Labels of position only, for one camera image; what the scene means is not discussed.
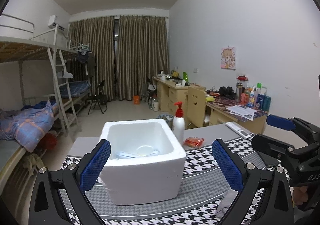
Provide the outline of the person's right hand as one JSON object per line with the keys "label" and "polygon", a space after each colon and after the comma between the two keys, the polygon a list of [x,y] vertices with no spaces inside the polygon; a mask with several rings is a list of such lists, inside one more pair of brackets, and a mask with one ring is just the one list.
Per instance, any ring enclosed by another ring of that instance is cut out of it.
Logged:
{"label": "person's right hand", "polygon": [[295,205],[302,205],[308,201],[307,186],[294,187],[292,198]]}

